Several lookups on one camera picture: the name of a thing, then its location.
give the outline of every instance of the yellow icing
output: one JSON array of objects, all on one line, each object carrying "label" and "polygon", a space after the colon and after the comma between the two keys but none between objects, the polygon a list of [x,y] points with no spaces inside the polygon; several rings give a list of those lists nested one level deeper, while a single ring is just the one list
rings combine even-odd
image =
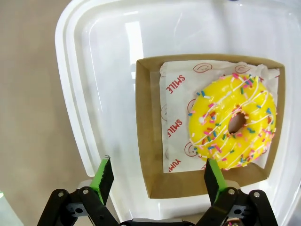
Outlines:
[{"label": "yellow icing", "polygon": [[[257,77],[249,74],[224,76],[203,92],[205,96],[198,93],[189,120],[190,141],[202,159],[214,158],[221,169],[229,170],[247,165],[267,150],[276,130],[276,107],[272,95]],[[213,123],[210,114],[214,112]],[[245,114],[246,123],[231,135],[228,125],[237,113]]]}]

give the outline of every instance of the green gripper pad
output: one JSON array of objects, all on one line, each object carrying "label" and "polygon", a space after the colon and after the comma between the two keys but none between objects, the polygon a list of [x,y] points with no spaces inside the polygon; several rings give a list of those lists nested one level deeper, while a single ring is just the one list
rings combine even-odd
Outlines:
[{"label": "green gripper pad", "polygon": [[114,175],[112,171],[111,159],[103,159],[90,184],[90,187],[99,195],[100,201],[106,205]]},{"label": "green gripper pad", "polygon": [[227,188],[227,183],[216,160],[207,159],[204,179],[211,205],[213,205],[221,192]]}]

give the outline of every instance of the donut hole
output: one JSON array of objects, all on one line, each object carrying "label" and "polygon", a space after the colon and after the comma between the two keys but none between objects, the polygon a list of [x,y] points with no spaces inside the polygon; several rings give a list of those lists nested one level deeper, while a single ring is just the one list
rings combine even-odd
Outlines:
[{"label": "donut hole", "polygon": [[236,133],[242,128],[246,123],[245,115],[243,113],[237,113],[236,116],[232,118],[228,125],[229,133]]}]

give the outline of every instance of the white icing drizzle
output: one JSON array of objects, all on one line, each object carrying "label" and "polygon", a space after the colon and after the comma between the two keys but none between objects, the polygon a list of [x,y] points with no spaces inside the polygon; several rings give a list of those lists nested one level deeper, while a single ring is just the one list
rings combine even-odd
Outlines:
[{"label": "white icing drizzle", "polygon": [[[233,163],[235,163],[235,162],[237,161],[237,159],[241,158],[241,155],[243,155],[243,154],[249,149],[249,147],[253,145],[253,142],[256,142],[257,139],[258,139],[258,138],[255,137],[255,138],[253,139],[254,141],[252,141],[251,144],[250,144],[250,145],[249,145],[249,146],[248,146],[241,154],[239,154],[239,156],[238,156],[238,157],[237,157],[230,165],[228,165],[228,167],[227,167],[228,170],[230,169],[230,166],[231,166]],[[258,148],[255,150],[255,152],[256,152],[257,150],[259,150],[260,148],[262,148],[263,146],[264,146],[264,144],[261,145],[260,147],[258,147]]]},{"label": "white icing drizzle", "polygon": [[232,153],[228,152],[224,157],[220,158],[217,162],[219,162],[222,159],[226,158],[229,154],[232,154]]},{"label": "white icing drizzle", "polygon": [[269,116],[270,116],[270,115],[266,115],[266,116],[264,116],[262,119],[259,119],[259,120],[257,120],[257,121],[252,121],[251,123],[246,124],[246,126],[256,124],[256,123],[258,123],[258,122],[264,120],[265,118],[267,118],[267,117],[269,117]]},{"label": "white icing drizzle", "polygon": [[[242,83],[241,83],[240,85],[238,85],[237,87],[235,87],[232,91],[229,91],[229,92],[227,93],[227,95],[225,95],[224,97],[222,97],[222,98],[217,102],[217,105],[218,105],[221,101],[223,101],[225,98],[227,98],[232,92],[234,92],[234,91],[236,91],[238,88],[240,88],[244,83],[245,83],[245,81],[242,82]],[[243,103],[241,104],[241,107],[243,107],[243,106],[249,104],[249,103],[253,100],[253,96],[254,96],[255,93],[257,92],[257,89],[258,89],[258,82],[256,83],[256,88],[255,88],[255,91],[254,91],[254,93],[252,94],[252,96],[251,96],[248,100],[246,100],[245,102],[243,102]],[[216,105],[213,105],[213,106],[207,111],[207,113],[206,113],[205,116],[204,116],[204,119],[208,116],[209,112],[210,112],[215,106],[216,106]],[[219,124],[222,124],[222,123],[223,123],[230,115],[232,115],[232,114],[233,114],[233,113],[228,114],[228,115],[227,115],[227,116],[226,116]],[[215,131],[217,127],[218,127],[218,126],[216,126],[212,131],[210,131],[208,135],[210,135],[213,131]],[[198,145],[199,142],[201,142],[203,139],[205,139],[208,135],[203,136],[203,138],[201,138],[199,141],[197,141],[197,142],[195,142],[195,143],[193,143],[191,139],[190,139],[190,141],[191,141],[191,143],[192,143],[193,145]]]},{"label": "white icing drizzle", "polygon": [[[215,139],[217,139],[217,138],[219,137],[219,135],[225,130],[226,127],[227,127],[227,126],[224,126],[224,128],[222,128],[222,130],[220,131],[220,133],[216,135],[216,138],[215,138]],[[214,141],[214,140],[211,139],[211,141],[207,141],[206,143],[204,143],[204,144],[201,145],[201,146],[205,146],[205,145],[207,145],[207,144],[209,144],[209,143],[211,143],[211,142],[213,142],[213,141]]]}]

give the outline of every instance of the sprinkle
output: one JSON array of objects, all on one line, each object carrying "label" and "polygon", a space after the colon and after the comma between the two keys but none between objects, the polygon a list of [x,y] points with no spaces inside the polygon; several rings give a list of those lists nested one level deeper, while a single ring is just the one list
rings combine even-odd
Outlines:
[{"label": "sprinkle", "polygon": [[222,150],[219,146],[215,146],[215,148],[218,150],[219,153],[222,153]]},{"label": "sprinkle", "polygon": [[251,128],[246,128],[250,133],[255,133],[255,130],[252,130]]},{"label": "sprinkle", "polygon": [[204,117],[199,117],[199,119],[198,119],[198,121],[200,122],[200,123],[204,123]]},{"label": "sprinkle", "polygon": [[233,75],[234,78],[238,79],[238,74],[233,73],[232,75]]}]

